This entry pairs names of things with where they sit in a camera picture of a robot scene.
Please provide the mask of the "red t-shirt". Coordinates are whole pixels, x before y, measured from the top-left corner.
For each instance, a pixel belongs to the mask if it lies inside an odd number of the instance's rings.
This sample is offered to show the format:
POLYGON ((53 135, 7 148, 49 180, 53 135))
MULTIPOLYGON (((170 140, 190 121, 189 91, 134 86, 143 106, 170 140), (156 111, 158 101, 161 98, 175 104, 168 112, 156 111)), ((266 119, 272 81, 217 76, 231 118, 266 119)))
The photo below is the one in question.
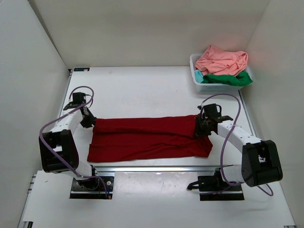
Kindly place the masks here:
POLYGON ((194 135, 194 115, 161 118, 97 119, 88 162, 209 156, 207 136, 194 135))

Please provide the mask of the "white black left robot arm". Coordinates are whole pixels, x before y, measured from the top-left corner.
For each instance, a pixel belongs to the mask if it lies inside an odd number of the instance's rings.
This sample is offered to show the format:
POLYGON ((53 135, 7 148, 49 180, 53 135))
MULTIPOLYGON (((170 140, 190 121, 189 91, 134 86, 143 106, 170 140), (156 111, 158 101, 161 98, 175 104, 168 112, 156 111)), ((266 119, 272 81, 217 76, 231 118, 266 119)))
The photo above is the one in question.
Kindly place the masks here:
POLYGON ((43 133, 39 139, 43 171, 72 176, 78 185, 91 191, 96 190, 101 185, 96 169, 80 161, 73 139, 78 125, 92 128, 95 122, 96 117, 84 106, 56 121, 49 132, 43 133))

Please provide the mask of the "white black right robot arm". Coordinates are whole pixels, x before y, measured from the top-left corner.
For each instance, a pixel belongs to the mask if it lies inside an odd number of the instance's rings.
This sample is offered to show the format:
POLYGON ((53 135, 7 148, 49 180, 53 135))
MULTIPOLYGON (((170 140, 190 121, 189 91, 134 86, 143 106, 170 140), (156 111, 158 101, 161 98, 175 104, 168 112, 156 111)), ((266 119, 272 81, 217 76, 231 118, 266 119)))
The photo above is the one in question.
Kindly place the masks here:
POLYGON ((199 108, 196 116, 195 136, 209 136, 216 133, 224 138, 221 152, 227 143, 231 143, 241 153, 241 164, 224 166, 224 155, 220 156, 220 167, 212 176, 200 177, 187 186, 187 190, 200 187, 215 187, 214 193, 220 193, 232 186, 245 183, 249 187, 261 187, 281 181, 283 171, 277 146, 272 140, 262 140, 237 126, 230 116, 223 116, 218 104, 209 104, 199 108))

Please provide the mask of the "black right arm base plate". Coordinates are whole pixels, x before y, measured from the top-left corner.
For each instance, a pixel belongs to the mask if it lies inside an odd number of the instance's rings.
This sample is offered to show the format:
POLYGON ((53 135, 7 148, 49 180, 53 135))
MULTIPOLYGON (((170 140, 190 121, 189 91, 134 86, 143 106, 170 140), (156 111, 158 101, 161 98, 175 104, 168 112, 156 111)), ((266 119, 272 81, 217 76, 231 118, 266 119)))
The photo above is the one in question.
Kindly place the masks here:
POLYGON ((187 190, 199 190, 200 201, 242 201, 245 200, 242 187, 231 186, 214 176, 198 176, 187 190))

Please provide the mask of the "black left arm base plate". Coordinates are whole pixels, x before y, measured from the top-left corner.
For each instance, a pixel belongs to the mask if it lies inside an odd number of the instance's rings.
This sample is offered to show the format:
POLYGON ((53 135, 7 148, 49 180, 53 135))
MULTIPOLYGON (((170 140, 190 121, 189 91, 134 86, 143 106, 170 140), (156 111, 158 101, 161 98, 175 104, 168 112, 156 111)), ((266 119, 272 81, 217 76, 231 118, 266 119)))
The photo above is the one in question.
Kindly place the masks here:
POLYGON ((114 190, 114 172, 101 172, 98 175, 103 179, 106 188, 97 178, 85 180, 73 178, 69 198, 111 200, 114 190))

